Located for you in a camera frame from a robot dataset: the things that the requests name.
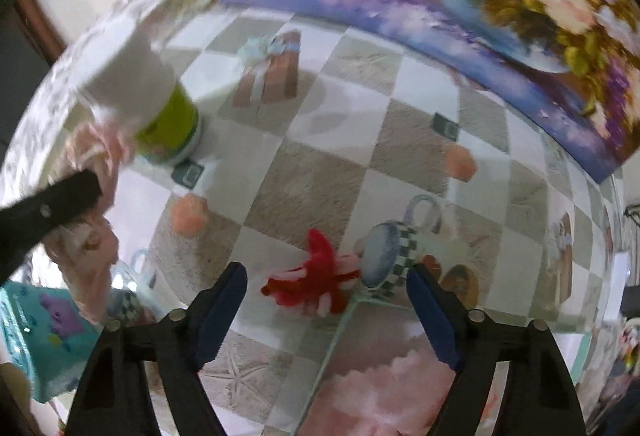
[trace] mug handle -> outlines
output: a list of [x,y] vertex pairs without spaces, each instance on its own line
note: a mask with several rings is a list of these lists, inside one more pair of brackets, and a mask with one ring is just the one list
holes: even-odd
[[[430,202],[432,207],[427,213],[424,222],[420,225],[415,225],[415,206],[422,201]],[[440,204],[433,197],[427,194],[418,194],[406,206],[406,211],[404,212],[404,218],[402,221],[407,225],[413,225],[416,228],[428,228],[434,234],[438,234],[440,232],[440,227],[442,226],[442,210],[440,209]]]

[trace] red toy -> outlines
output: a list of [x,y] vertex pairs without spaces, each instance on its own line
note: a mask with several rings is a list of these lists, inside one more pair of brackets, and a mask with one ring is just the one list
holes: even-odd
[[320,230],[308,233],[310,258],[302,266],[271,276],[260,290],[280,306],[302,305],[306,315],[325,317],[347,307],[345,290],[360,277],[358,256],[335,257],[334,249]]

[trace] teal bag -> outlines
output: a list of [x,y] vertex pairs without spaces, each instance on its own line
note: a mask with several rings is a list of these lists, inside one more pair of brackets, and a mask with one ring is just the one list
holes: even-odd
[[0,336],[40,403],[77,387],[98,340],[66,289],[13,281],[0,289]]

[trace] cylindrical container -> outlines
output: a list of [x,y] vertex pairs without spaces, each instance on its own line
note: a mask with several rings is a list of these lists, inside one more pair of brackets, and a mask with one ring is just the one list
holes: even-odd
[[155,164],[187,158],[202,132],[198,109],[173,69],[127,16],[88,40],[70,77],[98,122],[135,132],[138,153]]

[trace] green label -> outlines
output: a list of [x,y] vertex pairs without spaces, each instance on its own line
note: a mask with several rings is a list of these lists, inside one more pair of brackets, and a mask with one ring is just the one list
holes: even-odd
[[178,82],[158,116],[138,131],[138,152],[152,163],[174,158],[193,137],[198,120],[198,109]]

